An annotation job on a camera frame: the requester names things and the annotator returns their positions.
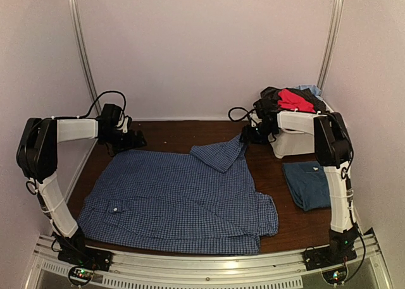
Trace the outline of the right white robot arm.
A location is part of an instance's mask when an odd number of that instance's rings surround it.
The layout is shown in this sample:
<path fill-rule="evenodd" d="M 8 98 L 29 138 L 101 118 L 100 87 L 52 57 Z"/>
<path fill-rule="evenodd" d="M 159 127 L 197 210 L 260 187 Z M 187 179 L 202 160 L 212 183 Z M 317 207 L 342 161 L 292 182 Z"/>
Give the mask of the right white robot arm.
<path fill-rule="evenodd" d="M 278 158 L 315 155 L 313 162 L 284 164 L 287 185 L 303 211 L 331 208 L 330 236 L 346 241 L 356 220 L 350 184 L 353 149 L 341 114 L 316 109 L 304 100 L 279 101 L 277 107 L 259 100 L 240 119 L 248 121 L 243 137 L 273 143 Z"/>

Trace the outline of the blue polo shirt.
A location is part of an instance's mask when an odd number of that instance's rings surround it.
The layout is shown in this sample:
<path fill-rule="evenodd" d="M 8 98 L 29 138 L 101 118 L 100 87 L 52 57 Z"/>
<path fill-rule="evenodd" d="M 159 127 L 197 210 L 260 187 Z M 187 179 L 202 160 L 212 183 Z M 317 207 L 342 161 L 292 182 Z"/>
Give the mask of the blue polo shirt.
<path fill-rule="evenodd" d="M 283 163 L 282 171 L 296 206 L 305 212 L 330 207 L 326 174 L 317 161 Z"/>

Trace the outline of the blue checkered shirt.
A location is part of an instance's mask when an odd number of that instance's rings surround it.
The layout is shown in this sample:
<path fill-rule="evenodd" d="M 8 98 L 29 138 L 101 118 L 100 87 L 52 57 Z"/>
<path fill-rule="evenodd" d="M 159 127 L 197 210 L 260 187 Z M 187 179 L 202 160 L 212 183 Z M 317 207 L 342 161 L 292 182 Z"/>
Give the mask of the blue checkered shirt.
<path fill-rule="evenodd" d="M 272 197 L 256 190 L 240 137 L 187 154 L 117 154 L 77 219 L 92 240 L 185 254 L 255 255 L 278 233 Z"/>

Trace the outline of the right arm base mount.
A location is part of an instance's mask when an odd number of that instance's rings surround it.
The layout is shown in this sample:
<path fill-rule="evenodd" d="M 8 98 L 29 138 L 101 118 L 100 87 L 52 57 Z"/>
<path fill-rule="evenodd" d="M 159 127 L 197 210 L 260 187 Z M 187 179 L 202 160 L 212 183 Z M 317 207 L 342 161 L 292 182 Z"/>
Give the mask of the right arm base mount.
<path fill-rule="evenodd" d="M 356 259 L 354 242 L 357 238 L 358 233 L 354 228 L 343 233 L 330 230 L 326 247 L 309 247 L 302 253 L 306 270 L 322 269 Z"/>

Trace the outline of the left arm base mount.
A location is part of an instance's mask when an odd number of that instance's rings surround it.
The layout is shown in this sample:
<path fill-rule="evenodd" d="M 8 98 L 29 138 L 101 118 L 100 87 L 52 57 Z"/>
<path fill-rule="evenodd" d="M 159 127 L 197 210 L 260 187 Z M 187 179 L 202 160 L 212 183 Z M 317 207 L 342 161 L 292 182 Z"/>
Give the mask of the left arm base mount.
<path fill-rule="evenodd" d="M 112 253 L 105 250 L 90 248 L 85 245 L 85 237 L 81 229 L 71 237 L 53 233 L 59 243 L 58 260 L 95 271 L 109 271 Z"/>

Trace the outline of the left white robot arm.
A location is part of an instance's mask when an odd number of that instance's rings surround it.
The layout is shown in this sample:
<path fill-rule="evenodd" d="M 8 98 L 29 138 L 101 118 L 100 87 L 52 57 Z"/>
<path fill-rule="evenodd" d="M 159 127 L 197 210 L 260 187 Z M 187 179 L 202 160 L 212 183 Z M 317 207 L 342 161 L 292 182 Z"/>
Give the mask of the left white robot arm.
<path fill-rule="evenodd" d="M 42 212 L 49 218 L 53 230 L 61 237 L 72 238 L 79 226 L 71 215 L 59 188 L 58 145 L 76 140 L 96 140 L 109 146 L 114 154 L 145 147 L 141 131 L 131 129 L 132 118 L 115 104 L 105 104 L 101 114 L 29 118 L 18 145 L 17 165 L 28 184 L 33 186 Z"/>

